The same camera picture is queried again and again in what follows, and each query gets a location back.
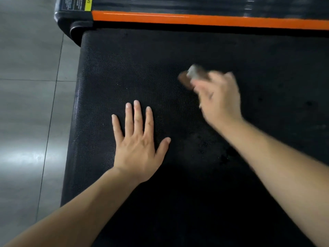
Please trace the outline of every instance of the left hand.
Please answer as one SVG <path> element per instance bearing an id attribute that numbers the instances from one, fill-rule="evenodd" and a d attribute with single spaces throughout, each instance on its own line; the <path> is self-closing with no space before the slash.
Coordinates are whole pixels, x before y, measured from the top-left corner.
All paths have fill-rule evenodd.
<path id="1" fill-rule="evenodd" d="M 146 108 L 145 130 L 140 103 L 134 101 L 135 115 L 133 119 L 132 106 L 126 104 L 125 137 L 122 134 L 118 117 L 112 115 L 112 124 L 117 148 L 115 151 L 115 169 L 136 179 L 138 183 L 149 180 L 161 166 L 167 153 L 170 138 L 165 138 L 157 152 L 154 148 L 154 121 L 150 107 Z"/>

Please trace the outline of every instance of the warning label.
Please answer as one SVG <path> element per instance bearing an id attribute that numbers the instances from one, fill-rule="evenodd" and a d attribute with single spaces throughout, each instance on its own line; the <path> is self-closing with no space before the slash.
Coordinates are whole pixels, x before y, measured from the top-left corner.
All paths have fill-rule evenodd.
<path id="1" fill-rule="evenodd" d="M 62 0 L 62 10 L 91 11 L 92 0 Z"/>

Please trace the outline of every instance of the floor tile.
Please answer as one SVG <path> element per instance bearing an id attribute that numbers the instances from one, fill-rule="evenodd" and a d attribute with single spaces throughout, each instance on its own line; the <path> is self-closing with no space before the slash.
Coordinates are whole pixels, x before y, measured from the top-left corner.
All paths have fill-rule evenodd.
<path id="1" fill-rule="evenodd" d="M 35 222 L 54 91 L 0 80 L 0 246 Z"/>
<path id="2" fill-rule="evenodd" d="M 58 69 L 58 81 L 76 81 L 80 57 L 80 47 L 69 37 L 64 36 L 60 66 Z"/>
<path id="3" fill-rule="evenodd" d="M 56 80 L 63 33 L 56 0 L 1 0 L 0 79 Z"/>
<path id="4" fill-rule="evenodd" d="M 60 207 L 75 82 L 57 82 L 43 172 L 38 220 Z"/>

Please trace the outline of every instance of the hand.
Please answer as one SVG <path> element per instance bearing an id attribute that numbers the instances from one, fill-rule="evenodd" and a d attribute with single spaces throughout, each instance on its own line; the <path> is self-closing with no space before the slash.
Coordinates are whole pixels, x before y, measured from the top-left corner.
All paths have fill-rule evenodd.
<path id="1" fill-rule="evenodd" d="M 234 75 L 212 71 L 211 81 L 192 80 L 194 91 L 199 95 L 205 120 L 221 132 L 226 124 L 243 120 L 240 109 L 240 93 Z"/>
<path id="2" fill-rule="evenodd" d="M 143 118 L 140 103 L 134 101 L 135 115 L 130 103 L 126 104 L 125 137 L 122 135 L 119 120 L 112 115 L 115 142 L 117 144 L 114 167 L 138 183 L 149 180 L 161 166 L 167 153 L 170 138 L 165 138 L 154 149 L 154 121 L 150 107 L 146 108 L 145 130 L 143 132 Z"/>

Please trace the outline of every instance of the treadmill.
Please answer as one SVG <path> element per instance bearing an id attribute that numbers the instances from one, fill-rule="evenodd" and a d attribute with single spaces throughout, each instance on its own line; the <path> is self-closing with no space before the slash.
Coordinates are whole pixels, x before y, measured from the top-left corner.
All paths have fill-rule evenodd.
<path id="1" fill-rule="evenodd" d="M 246 120 L 329 163 L 329 0 L 57 0 L 81 46 L 62 205 L 113 166 L 111 115 L 151 106 L 156 174 L 93 246 L 314 246 L 177 80 L 232 71 Z"/>

